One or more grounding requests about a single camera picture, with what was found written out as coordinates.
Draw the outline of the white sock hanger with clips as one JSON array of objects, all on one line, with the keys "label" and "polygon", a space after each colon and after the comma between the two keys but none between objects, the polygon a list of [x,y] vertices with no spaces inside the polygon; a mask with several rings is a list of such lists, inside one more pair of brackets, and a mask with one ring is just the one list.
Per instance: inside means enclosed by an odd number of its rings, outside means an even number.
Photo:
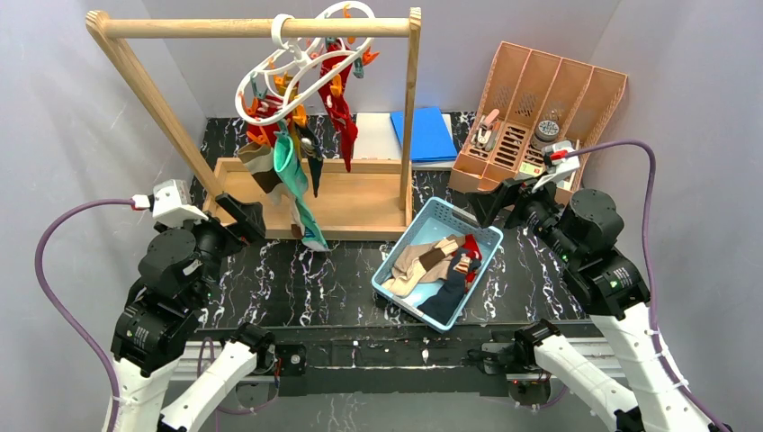
[{"label": "white sock hanger with clips", "polygon": [[[294,112],[310,96],[347,66],[362,69],[376,54],[371,51],[374,37],[370,33],[373,10],[359,1],[333,4],[311,21],[332,26],[326,36],[290,37],[284,26],[295,20],[280,13],[271,24],[270,39],[275,51],[253,67],[240,81],[234,103],[237,114],[247,123],[267,125],[279,122]],[[267,95],[283,100],[279,111],[267,118],[252,118],[241,106],[253,98]]]}]

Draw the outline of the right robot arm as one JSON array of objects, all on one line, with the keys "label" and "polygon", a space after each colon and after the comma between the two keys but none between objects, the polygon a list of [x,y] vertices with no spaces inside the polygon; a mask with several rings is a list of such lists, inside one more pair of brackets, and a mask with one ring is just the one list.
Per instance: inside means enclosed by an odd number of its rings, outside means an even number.
[{"label": "right robot arm", "polygon": [[509,228],[531,230],[560,259],[564,283],[606,339],[626,384],[582,355],[548,320],[518,329],[507,348],[491,355],[493,363],[558,378],[611,431],[727,430],[678,374],[653,323],[649,287],[616,248],[624,223],[612,198],[582,189],[560,205],[554,195],[553,184],[508,180],[468,200],[482,227],[508,208]]}]

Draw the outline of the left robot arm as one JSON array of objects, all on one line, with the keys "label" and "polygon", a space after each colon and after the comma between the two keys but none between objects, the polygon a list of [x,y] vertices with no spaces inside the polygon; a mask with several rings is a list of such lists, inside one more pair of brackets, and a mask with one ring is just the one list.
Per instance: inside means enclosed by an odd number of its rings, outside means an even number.
[{"label": "left robot arm", "polygon": [[228,226],[188,201],[183,184],[155,187],[147,199],[158,234],[138,265],[139,280],[112,340],[117,393],[106,431],[196,431],[236,384],[252,373],[273,335],[244,324],[191,386],[168,406],[168,384],[199,328],[225,258],[265,235],[263,206],[219,197]]}]

